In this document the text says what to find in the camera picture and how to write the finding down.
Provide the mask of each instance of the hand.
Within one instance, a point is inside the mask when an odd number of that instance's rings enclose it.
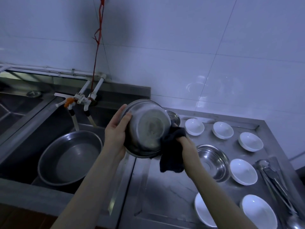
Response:
[[[125,156],[125,129],[132,117],[131,113],[126,113],[126,115],[121,119],[119,125],[117,125],[119,117],[126,106],[127,104],[124,104],[120,107],[105,129],[105,144],[103,151],[109,152],[113,155],[114,159],[118,159],[119,161],[121,161]]]
[[[185,172],[190,179],[193,179],[197,171],[203,168],[196,146],[189,137],[183,136],[176,140],[180,142],[183,147],[182,158]]]

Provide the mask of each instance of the forearm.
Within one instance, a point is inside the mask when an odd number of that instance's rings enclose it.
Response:
[[[202,166],[196,169],[192,180],[219,229],[256,228]]]
[[[102,203],[120,160],[103,149],[94,165],[82,181],[75,195],[60,214],[52,229],[84,229],[96,226]]]

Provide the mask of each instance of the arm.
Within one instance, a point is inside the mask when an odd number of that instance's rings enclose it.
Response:
[[[110,182],[125,156],[125,129],[131,114],[127,113],[116,126],[125,107],[126,104],[116,112],[106,127],[101,153],[52,229],[84,229],[96,226]]]
[[[252,221],[204,169],[193,142],[186,137],[180,137],[177,141],[183,147],[185,171],[196,185],[217,227],[219,229],[256,229]]]

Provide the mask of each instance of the person's left hand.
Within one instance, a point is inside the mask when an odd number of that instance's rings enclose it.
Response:
[[[113,158],[119,159],[119,161],[121,161],[125,156],[125,129],[132,117],[131,113],[126,113],[126,115],[121,119],[119,125],[117,125],[119,117],[126,106],[127,104],[124,104],[120,107],[105,129],[105,144],[103,151],[108,152],[109,155],[113,155]]]

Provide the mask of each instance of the bowl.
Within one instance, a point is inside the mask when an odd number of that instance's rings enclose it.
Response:
[[[205,205],[204,201],[202,200],[200,193],[198,193],[196,195],[194,205],[195,205],[196,214],[201,222],[208,225],[209,227],[217,227],[207,206]]]
[[[262,140],[250,132],[243,132],[238,138],[239,144],[250,152],[256,152],[264,147]]]
[[[75,131],[52,142],[38,161],[40,179],[51,186],[64,186],[86,176],[102,150],[99,136]]]
[[[137,158],[153,158],[161,149],[161,138],[168,134],[171,126],[169,115],[152,100],[136,100],[127,105],[119,117],[131,112],[124,145],[127,152]]]
[[[199,145],[196,148],[201,164],[215,181],[223,182],[230,177],[229,158],[223,151],[212,145]]]
[[[199,136],[204,131],[204,124],[197,119],[188,119],[185,122],[185,130],[192,136]]]
[[[212,131],[215,136],[220,139],[229,139],[234,134],[234,130],[232,129],[232,127],[227,123],[221,121],[213,124]]]
[[[169,115],[171,122],[176,124],[177,126],[180,126],[181,121],[179,115],[169,110],[165,110],[165,111]]]
[[[262,198],[248,194],[239,204],[258,229],[276,229],[278,221],[272,208]]]
[[[242,159],[234,159],[230,162],[232,178],[244,186],[253,185],[257,182],[257,173],[250,163]]]

